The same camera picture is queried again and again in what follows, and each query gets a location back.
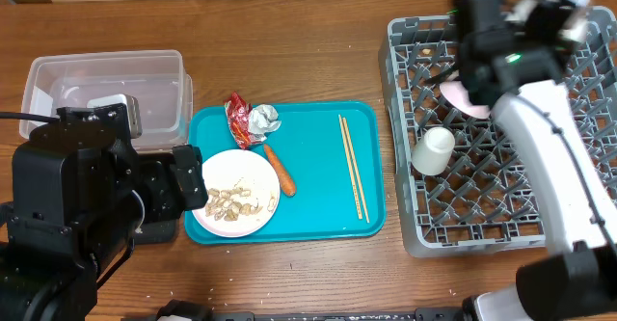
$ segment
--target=chopsticks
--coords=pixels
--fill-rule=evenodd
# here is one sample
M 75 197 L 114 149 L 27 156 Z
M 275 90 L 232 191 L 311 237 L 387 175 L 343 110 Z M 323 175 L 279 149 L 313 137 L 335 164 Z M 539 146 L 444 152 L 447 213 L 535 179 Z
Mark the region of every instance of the chopsticks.
M 366 222 L 370 224 L 368 218 L 368 211 L 366 210 L 366 200 L 364 199 L 364 189 L 362 188 L 362 180 L 360 179 L 360 170 L 358 169 L 358 163 L 356 162 L 356 152 L 354 151 L 354 143 L 351 141 L 351 135 L 349 134 L 349 126 L 347 125 L 347 119 L 338 116 L 338 123 L 340 124 L 340 135 L 343 139 L 343 146 L 345 147 L 345 156 L 347 157 L 347 167 L 349 168 L 349 177 L 351 178 L 351 187 L 354 190 L 354 199 L 356 201 L 356 211 L 358 212 L 358 220 L 362 220 L 362 210 L 360 209 L 360 200 L 358 199 L 358 190 L 360 189 L 360 197 L 362 199 L 362 207 L 364 209 L 364 215 Z

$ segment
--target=clear plastic container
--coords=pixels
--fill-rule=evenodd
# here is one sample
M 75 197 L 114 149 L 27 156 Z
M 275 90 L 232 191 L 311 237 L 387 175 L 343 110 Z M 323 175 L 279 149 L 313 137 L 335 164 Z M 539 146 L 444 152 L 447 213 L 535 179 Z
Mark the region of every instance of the clear plastic container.
M 129 94 L 139 101 L 143 134 L 137 149 L 186 144 L 193 116 L 193 84 L 175 50 L 124 51 L 37 58 L 30 68 L 22 113 L 56 116 L 62 107 L 86 107 L 89 100 Z M 28 138 L 36 122 L 22 120 Z

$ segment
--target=wooden table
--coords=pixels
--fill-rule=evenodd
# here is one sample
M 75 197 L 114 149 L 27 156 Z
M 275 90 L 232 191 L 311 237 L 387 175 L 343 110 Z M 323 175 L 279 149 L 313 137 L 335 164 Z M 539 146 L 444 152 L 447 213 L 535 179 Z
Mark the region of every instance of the wooden table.
M 617 11 L 617 0 L 595 0 Z M 359 99 L 377 113 L 388 220 L 375 236 L 204 247 L 182 231 L 140 247 L 99 291 L 89 320 L 149 314 L 171 298 L 215 311 L 413 310 L 459 306 L 512 283 L 542 249 L 416 259 L 403 248 L 377 50 L 393 18 L 442 14 L 448 0 L 193 0 L 0 7 L 0 110 L 18 112 L 32 61 L 45 55 L 176 49 L 195 111 L 233 91 L 256 103 Z M 12 198 L 17 122 L 0 121 L 0 201 Z M 6 230 L 0 232 L 6 240 Z M 598 319 L 614 318 L 605 315 Z

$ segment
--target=black cable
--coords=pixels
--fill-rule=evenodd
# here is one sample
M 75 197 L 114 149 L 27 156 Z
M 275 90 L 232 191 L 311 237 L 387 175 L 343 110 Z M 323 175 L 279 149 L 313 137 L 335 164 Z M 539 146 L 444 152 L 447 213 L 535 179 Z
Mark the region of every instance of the black cable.
M 24 113 L 7 113 L 7 112 L 0 112 L 0 119 L 35 120 L 35 121 L 47 122 L 47 123 L 52 123 L 58 120 L 58 118 L 49 118 L 43 115 L 24 114 Z
M 606 240 L 606 243 L 608 244 L 610 249 L 613 251 L 615 258 L 617 259 L 617 246 L 615 245 L 615 242 L 613 242 L 613 240 L 610 238 L 610 234 L 608 233 L 608 230 L 606 230 L 605 221 L 600 215 L 600 212 L 598 211 L 598 206 L 596 205 L 596 202 L 591 197 L 591 192 L 589 191 L 587 180 L 585 180 L 582 174 L 582 169 L 580 168 L 578 160 L 575 157 L 574 152 L 572 151 L 572 147 L 570 146 L 570 144 L 568 144 L 568 141 L 563 136 L 563 129 L 557 126 L 557 124 L 555 124 L 553 120 L 551 120 L 547 115 L 545 115 L 545 112 L 540 110 L 540 108 L 538 108 L 535 104 L 533 104 L 526 98 L 523 98 L 518 95 L 516 95 L 515 98 L 519 100 L 521 103 L 525 104 L 529 109 L 535 112 L 539 117 L 541 117 L 546 122 L 548 122 L 550 125 L 550 129 L 552 130 L 552 133 L 556 134 L 561 140 L 561 143 L 563 143 L 564 147 L 568 151 L 568 155 L 570 155 L 570 159 L 572 160 L 572 163 L 575 165 L 575 169 L 577 170 L 578 180 L 580 180 L 580 183 L 582 184 L 582 188 L 585 192 L 585 196 L 587 197 L 587 200 L 589 201 L 589 207 L 591 208 L 591 212 L 594 214 L 595 223 L 600 228 L 600 232 L 602 233 L 604 240 Z
M 452 67 L 444 70 L 443 72 L 428 78 L 426 80 L 424 80 L 424 84 L 425 85 L 437 85 L 440 84 L 442 82 L 444 82 L 445 80 L 447 80 L 448 76 L 452 75 L 452 73 L 456 70 L 459 69 L 459 65 L 458 64 L 454 64 L 452 65 Z

